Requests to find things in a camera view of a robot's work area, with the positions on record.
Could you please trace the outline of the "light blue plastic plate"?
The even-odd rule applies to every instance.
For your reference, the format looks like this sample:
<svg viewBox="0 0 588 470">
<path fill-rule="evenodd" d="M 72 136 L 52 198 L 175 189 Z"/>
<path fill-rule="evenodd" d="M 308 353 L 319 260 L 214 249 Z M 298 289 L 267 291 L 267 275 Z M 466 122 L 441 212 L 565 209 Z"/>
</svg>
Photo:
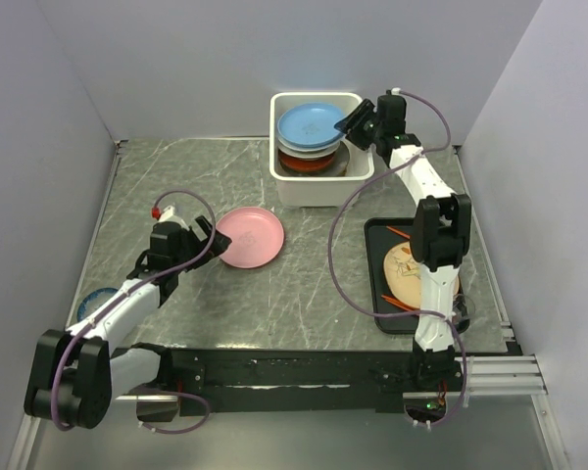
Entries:
<svg viewBox="0 0 588 470">
<path fill-rule="evenodd" d="M 285 112 L 277 122 L 278 135 L 300 145 L 319 146 L 339 140 L 342 134 L 334 124 L 344 112 L 328 103 L 306 103 Z"/>
</svg>

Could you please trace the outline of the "red scalloped plate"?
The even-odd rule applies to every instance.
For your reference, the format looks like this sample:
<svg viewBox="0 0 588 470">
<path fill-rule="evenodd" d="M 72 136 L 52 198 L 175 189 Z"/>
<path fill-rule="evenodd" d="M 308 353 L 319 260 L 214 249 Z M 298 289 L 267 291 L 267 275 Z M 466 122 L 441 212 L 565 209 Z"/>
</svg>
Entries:
<svg viewBox="0 0 588 470">
<path fill-rule="evenodd" d="M 316 173 L 330 167 L 335 159 L 333 154 L 315 160 L 299 159 L 287 154 L 279 154 L 280 164 L 290 170 L 302 174 Z"/>
</svg>

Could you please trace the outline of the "white plate blue rim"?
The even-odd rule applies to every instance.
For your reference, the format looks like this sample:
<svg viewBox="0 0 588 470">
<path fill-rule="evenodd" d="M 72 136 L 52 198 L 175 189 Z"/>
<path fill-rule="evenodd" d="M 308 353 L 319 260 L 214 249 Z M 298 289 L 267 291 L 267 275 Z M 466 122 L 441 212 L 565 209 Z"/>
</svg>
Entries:
<svg viewBox="0 0 588 470">
<path fill-rule="evenodd" d="M 283 153 L 284 155 L 287 155 L 291 158 L 294 159 L 298 159 L 298 160 L 303 160 L 303 161 L 314 161 L 314 160 L 319 160 L 322 158 L 325 158 L 327 156 L 333 155 L 336 150 L 337 147 L 333 146 L 333 147 L 329 147 L 326 149 L 322 149 L 319 151 L 313 151 L 313 152 L 300 152 L 300 151 L 296 151 L 290 148 L 281 148 L 278 147 L 277 150 L 281 153 Z"/>
</svg>

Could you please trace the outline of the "pale grey large plate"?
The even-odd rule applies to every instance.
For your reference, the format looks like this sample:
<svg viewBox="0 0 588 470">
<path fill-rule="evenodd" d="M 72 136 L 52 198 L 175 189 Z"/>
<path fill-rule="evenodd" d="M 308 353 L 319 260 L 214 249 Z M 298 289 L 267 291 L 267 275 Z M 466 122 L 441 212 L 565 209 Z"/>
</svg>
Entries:
<svg viewBox="0 0 588 470">
<path fill-rule="evenodd" d="M 291 151 L 300 154 L 322 154 L 322 153 L 331 153 L 335 151 L 339 144 L 341 143 L 340 140 L 335 140 L 329 144 L 320 144 L 319 146 L 307 146 L 303 147 L 300 145 L 296 145 L 287 139 L 283 138 L 282 136 L 277 136 L 278 144 L 277 146 L 282 149 L 283 151 Z"/>
</svg>

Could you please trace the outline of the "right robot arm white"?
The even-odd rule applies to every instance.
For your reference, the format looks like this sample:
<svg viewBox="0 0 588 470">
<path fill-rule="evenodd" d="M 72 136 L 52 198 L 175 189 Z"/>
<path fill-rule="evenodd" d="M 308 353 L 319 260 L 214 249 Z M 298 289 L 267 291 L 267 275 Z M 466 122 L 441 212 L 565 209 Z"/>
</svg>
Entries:
<svg viewBox="0 0 588 470">
<path fill-rule="evenodd" d="M 470 245 L 471 199 L 454 191 L 427 159 L 428 149 L 407 130 L 412 93 L 393 88 L 365 99 L 335 127 L 360 150 L 374 150 L 416 204 L 410 244 L 420 273 L 420 307 L 408 366 L 411 382 L 431 390 L 462 375 L 464 351 L 453 324 L 456 280 Z"/>
</svg>

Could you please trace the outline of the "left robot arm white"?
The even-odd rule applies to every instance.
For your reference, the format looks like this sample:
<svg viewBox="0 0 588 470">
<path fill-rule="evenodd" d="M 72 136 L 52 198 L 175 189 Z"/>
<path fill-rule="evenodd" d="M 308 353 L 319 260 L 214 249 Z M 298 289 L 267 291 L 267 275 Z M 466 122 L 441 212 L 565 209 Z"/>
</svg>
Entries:
<svg viewBox="0 0 588 470">
<path fill-rule="evenodd" d="M 138 343 L 124 350 L 127 335 L 172 295 L 183 272 L 224 254 L 231 240 L 204 216 L 199 238 L 181 218 L 161 218 L 149 246 L 119 289 L 70 328 L 49 329 L 37 341 L 24 395 L 28 416 L 51 420 L 61 431 L 92 429 L 111 401 L 136 388 L 160 394 L 175 386 L 169 349 Z"/>
</svg>

